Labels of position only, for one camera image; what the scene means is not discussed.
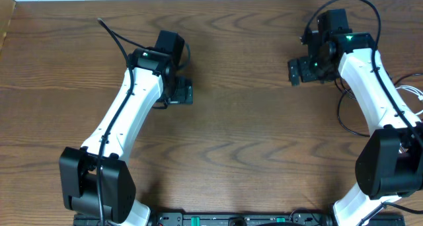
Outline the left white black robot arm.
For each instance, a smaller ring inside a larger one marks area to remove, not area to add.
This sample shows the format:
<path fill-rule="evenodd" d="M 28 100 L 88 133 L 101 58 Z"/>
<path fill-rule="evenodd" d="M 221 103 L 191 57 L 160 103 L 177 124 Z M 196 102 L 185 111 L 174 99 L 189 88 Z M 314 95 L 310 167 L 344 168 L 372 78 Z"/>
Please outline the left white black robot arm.
<path fill-rule="evenodd" d="M 80 148 L 66 147 L 59 158 L 64 206 L 74 225 L 147 225 L 151 210 L 136 200 L 128 169 L 138 133 L 152 109 L 192 104 L 191 80 L 178 76 L 189 45 L 162 30 L 153 47 L 127 55 L 120 90 L 96 130 Z"/>

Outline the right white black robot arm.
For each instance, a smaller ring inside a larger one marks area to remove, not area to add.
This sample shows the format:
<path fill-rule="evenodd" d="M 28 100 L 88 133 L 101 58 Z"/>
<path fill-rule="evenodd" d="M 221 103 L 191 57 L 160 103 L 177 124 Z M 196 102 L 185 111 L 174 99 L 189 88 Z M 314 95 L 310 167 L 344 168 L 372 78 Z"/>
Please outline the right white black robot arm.
<path fill-rule="evenodd" d="M 367 32 L 353 32 L 343 9 L 317 17 L 305 30 L 305 57 L 288 63 L 289 81 L 345 80 L 363 112 L 369 140 L 356 164 L 356 183 L 334 203 L 333 225 L 365 225 L 387 204 L 422 189 L 422 120 L 412 112 L 385 71 Z"/>

